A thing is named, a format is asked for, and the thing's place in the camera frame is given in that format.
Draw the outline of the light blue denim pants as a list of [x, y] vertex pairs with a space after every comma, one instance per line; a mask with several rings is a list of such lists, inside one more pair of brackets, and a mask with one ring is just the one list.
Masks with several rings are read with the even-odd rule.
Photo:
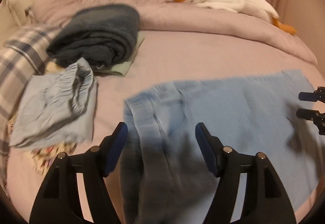
[[224, 145], [264, 152], [294, 211], [324, 176], [324, 138], [298, 108], [313, 86], [299, 70], [268, 76], [156, 85], [127, 100], [127, 143], [121, 157], [126, 223], [202, 223], [218, 179], [207, 169], [195, 137], [202, 122]]

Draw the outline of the floral patterned cloth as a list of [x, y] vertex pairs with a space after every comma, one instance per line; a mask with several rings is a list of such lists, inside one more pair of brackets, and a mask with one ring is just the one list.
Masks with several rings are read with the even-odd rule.
[[59, 153], [64, 152], [67, 154], [72, 154], [76, 147], [77, 143], [61, 142], [46, 148], [28, 151], [26, 155], [28, 155], [28, 157], [31, 159], [35, 172], [45, 176]]

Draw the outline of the folded pale blue pants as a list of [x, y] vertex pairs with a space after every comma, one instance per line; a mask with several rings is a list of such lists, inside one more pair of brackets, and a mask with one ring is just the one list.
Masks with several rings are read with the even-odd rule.
[[83, 58], [63, 71], [32, 76], [9, 145], [33, 150], [92, 140], [97, 87], [93, 70]]

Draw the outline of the folded light green cloth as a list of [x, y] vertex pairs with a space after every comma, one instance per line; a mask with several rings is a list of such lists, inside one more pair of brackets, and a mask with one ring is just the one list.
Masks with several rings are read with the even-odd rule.
[[134, 61], [134, 58], [138, 53], [138, 49], [139, 49], [140, 45], [143, 43], [144, 39], [145, 39], [144, 33], [142, 31], [139, 31], [137, 42], [133, 49], [133, 52], [131, 53], [130, 57], [125, 62], [122, 62], [117, 65], [113, 65], [107, 69], [93, 70], [94, 74], [96, 74], [96, 75], [113, 75], [113, 76], [124, 77], [128, 73], [128, 71]]

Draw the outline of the plaid blue white pillow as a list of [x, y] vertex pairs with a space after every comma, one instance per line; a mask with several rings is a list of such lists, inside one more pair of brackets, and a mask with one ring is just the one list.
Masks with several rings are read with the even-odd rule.
[[1, 155], [9, 153], [7, 121], [31, 76], [42, 75], [49, 57], [49, 47], [61, 27], [29, 25], [18, 29], [1, 50]]

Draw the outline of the folded dark blue jeans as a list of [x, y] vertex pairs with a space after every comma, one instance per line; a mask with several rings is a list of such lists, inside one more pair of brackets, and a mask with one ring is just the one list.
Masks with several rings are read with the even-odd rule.
[[93, 71], [127, 61], [137, 43], [140, 17], [136, 9], [109, 4], [79, 11], [47, 48], [58, 65], [84, 58]]

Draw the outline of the pink quilted comforter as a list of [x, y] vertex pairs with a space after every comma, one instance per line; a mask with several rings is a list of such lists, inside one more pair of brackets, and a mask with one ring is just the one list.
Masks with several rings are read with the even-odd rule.
[[36, 0], [31, 11], [37, 22], [63, 26], [78, 11], [106, 4], [126, 4], [135, 8], [143, 30], [230, 35], [261, 42], [313, 65], [318, 64], [314, 53], [299, 37], [259, 18], [224, 10], [168, 0]]

